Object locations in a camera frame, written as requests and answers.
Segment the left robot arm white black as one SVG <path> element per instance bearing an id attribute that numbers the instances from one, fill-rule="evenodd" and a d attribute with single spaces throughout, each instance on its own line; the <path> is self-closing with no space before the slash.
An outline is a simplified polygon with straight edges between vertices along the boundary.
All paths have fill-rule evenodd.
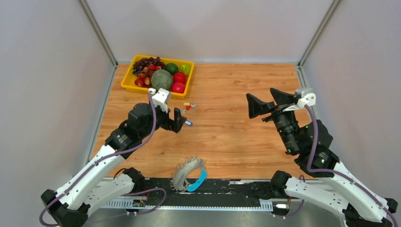
<path id="1" fill-rule="evenodd" d="M 71 180 L 57 190 L 47 189 L 41 195 L 47 211 L 56 221 L 55 226 L 81 227 L 100 207 L 111 200 L 131 193 L 134 196 L 144 192 L 144 176 L 136 169 L 129 168 L 122 176 L 98 187 L 107 173 L 124 162 L 134 151 L 150 139 L 154 131 L 162 128 L 178 133 L 186 117 L 178 108 L 174 117 L 160 105 L 136 104 L 123 121 L 106 139 L 95 157 Z"/>

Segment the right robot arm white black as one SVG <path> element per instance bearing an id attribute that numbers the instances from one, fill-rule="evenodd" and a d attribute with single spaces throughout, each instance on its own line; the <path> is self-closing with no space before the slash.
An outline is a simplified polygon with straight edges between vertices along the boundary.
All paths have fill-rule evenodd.
<path id="1" fill-rule="evenodd" d="M 273 122 L 288 155 L 308 176 L 332 188 L 332 192 L 312 186 L 301 178 L 276 171 L 270 180 L 275 197 L 299 198 L 323 208 L 347 227 L 396 227 L 394 216 L 398 202 L 384 198 L 358 180 L 330 149 L 333 137 L 312 107 L 316 94 L 311 88 L 299 88 L 293 94 L 270 89 L 272 102 L 246 94 L 249 118 L 262 117 Z"/>

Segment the pink red apple lower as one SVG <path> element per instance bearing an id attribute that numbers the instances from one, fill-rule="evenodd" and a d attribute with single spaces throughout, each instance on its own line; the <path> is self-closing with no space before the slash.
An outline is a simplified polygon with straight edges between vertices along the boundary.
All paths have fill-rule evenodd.
<path id="1" fill-rule="evenodd" d="M 172 84 L 171 91 L 173 93 L 183 94 L 185 92 L 185 84 L 181 82 L 175 82 Z"/>

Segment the red apple upper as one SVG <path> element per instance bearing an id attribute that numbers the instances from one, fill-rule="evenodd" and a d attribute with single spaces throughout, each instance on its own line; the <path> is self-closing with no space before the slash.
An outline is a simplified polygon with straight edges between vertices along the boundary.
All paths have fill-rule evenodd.
<path id="1" fill-rule="evenodd" d="M 183 72 L 177 72 L 173 75 L 174 83 L 182 83 L 185 85 L 186 81 L 187 81 L 187 77 Z"/>

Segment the green netted melon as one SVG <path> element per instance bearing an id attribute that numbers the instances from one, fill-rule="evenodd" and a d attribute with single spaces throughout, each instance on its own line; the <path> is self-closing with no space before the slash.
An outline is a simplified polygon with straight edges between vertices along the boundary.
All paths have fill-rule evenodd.
<path id="1" fill-rule="evenodd" d="M 157 70 L 151 77 L 151 85 L 154 89 L 170 90 L 173 84 L 173 76 L 166 70 Z"/>

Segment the dark green lime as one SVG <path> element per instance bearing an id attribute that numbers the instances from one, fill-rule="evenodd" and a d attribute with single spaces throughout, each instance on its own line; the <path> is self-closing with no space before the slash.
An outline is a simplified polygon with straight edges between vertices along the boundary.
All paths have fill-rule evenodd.
<path id="1" fill-rule="evenodd" d="M 179 72 L 178 66 L 174 63 L 166 64 L 164 70 L 168 71 L 171 75 L 174 75 Z"/>

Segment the small red peaches cluster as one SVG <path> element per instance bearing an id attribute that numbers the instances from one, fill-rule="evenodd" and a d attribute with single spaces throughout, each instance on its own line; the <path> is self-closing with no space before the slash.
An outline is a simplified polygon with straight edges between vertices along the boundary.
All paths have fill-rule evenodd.
<path id="1" fill-rule="evenodd" d="M 151 85 L 151 77 L 157 70 L 161 70 L 160 66 L 150 64 L 148 66 L 138 66 L 133 70 L 133 74 L 136 76 L 134 84 L 138 87 L 149 88 Z"/>

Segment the dark purple grape bunch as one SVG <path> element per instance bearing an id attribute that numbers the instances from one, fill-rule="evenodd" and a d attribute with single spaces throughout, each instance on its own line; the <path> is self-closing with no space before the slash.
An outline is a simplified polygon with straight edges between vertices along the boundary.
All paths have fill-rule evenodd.
<path id="1" fill-rule="evenodd" d="M 145 57 L 134 61 L 132 67 L 133 74 L 137 75 L 140 73 L 147 73 L 151 71 L 157 71 L 164 69 L 166 64 L 161 61 L 160 57 Z"/>

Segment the right corner aluminium post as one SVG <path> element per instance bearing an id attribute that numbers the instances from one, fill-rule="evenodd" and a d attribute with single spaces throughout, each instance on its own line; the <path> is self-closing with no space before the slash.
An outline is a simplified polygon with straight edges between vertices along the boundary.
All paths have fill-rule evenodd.
<path id="1" fill-rule="evenodd" d="M 323 32 L 325 31 L 326 27 L 328 26 L 331 18 L 334 16 L 337 8 L 339 7 L 339 5 L 342 3 L 342 0 L 332 0 L 331 4 L 329 6 L 329 8 L 327 9 L 325 15 L 323 16 L 317 30 L 315 31 L 311 41 L 309 42 L 306 50 L 304 51 L 301 59 L 298 62 L 298 67 L 302 68 L 304 66 L 304 64 L 306 63 L 306 61 L 308 60 L 310 54 L 312 53 L 315 45 L 317 44 L 317 42 L 319 41 L 321 35 L 323 34 Z"/>

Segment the corner aluminium post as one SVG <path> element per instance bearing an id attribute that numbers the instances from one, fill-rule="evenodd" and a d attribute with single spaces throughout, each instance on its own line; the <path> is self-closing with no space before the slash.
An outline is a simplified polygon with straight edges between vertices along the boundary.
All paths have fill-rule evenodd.
<path id="1" fill-rule="evenodd" d="M 304 51 L 301 59 L 298 62 L 298 67 L 302 68 L 304 66 L 304 64 L 306 63 L 306 61 L 308 60 L 310 54 L 312 53 L 315 45 L 317 44 L 317 42 L 319 41 L 321 35 L 323 34 L 323 32 L 325 31 L 326 27 L 328 26 L 331 18 L 334 16 L 337 8 L 339 7 L 339 5 L 342 3 L 342 0 L 332 0 L 331 4 L 329 6 L 329 8 L 327 9 L 325 15 L 323 16 L 317 30 L 315 31 L 311 41 L 309 42 L 306 50 Z"/>
<path id="2" fill-rule="evenodd" d="M 116 69 L 118 67 L 118 61 L 115 57 L 115 55 L 113 54 L 113 51 L 109 45 L 109 43 L 107 42 L 96 18 L 94 13 L 91 10 L 91 7 L 89 5 L 89 3 L 86 0 L 77 0 L 77 2 L 80 4 L 83 13 L 85 14 L 89 24 L 91 25 L 95 35 L 97 36 L 103 50 L 105 51 L 108 59 L 110 60 L 110 62 L 112 63 L 112 65 L 114 66 L 114 68 Z"/>

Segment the left corner aluminium post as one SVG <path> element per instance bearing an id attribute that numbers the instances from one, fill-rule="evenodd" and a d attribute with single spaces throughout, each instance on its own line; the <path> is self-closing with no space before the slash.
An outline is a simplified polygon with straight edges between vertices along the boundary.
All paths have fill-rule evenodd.
<path id="1" fill-rule="evenodd" d="M 85 14 L 89 24 L 91 25 L 95 35 L 97 36 L 103 50 L 105 51 L 108 59 L 110 60 L 110 62 L 112 63 L 112 65 L 114 66 L 114 68 L 116 69 L 118 67 L 118 61 L 115 57 L 115 55 L 113 54 L 113 51 L 109 45 L 109 43 L 107 42 L 96 18 L 94 13 L 91 10 L 91 7 L 89 5 L 89 3 L 86 0 L 77 0 L 77 2 L 80 4 L 83 13 Z"/>

